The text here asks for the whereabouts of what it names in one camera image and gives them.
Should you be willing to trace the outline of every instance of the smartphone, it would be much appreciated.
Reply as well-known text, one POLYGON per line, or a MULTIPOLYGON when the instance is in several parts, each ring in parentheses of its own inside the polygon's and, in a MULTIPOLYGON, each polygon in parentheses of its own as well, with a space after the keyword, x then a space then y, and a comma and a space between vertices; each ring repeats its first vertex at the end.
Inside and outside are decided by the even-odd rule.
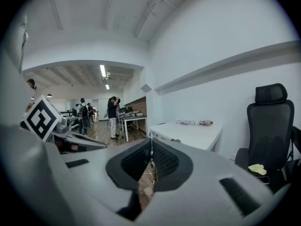
POLYGON ((269 184, 269 177, 258 177, 263 184, 269 184))

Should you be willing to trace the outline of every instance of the patterned pants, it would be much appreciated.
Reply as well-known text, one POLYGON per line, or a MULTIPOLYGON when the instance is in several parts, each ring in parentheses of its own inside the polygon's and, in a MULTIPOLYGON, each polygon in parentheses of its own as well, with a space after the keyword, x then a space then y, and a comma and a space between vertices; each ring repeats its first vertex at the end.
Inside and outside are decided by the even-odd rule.
POLYGON ((110 118, 111 124, 111 137, 116 136, 116 118, 110 118))

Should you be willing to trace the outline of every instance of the black hair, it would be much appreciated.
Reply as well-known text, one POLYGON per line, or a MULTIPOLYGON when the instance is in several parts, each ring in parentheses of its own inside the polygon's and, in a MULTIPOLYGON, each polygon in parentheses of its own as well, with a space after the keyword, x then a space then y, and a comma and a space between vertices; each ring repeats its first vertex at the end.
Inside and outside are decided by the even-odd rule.
POLYGON ((37 90, 37 87, 35 87, 36 83, 34 82, 33 79, 29 79, 29 80, 27 81, 27 83, 31 83, 32 86, 33 86, 33 89, 34 89, 34 90, 37 90))

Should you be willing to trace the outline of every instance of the power outlet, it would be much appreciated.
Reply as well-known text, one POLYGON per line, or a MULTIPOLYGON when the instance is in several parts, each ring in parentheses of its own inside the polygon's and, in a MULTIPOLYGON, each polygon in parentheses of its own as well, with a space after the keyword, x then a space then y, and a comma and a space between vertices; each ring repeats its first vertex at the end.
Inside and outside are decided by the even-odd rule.
POLYGON ((235 158, 236 158, 236 153, 232 153, 230 156, 230 160, 235 161, 235 158))

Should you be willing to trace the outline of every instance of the brick wall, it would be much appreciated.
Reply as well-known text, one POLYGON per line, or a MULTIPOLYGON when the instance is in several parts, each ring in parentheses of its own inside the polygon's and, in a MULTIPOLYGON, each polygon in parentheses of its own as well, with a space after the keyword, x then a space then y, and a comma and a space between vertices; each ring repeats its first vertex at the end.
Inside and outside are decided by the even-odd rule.
MULTIPOLYGON (((145 97, 125 105, 126 108, 129 106, 132 106, 134 111, 140 111, 140 113, 143 113, 143 116, 147 116, 145 97)), ((146 133, 145 120, 133 121, 133 125, 136 125, 137 122, 139 129, 146 133)))

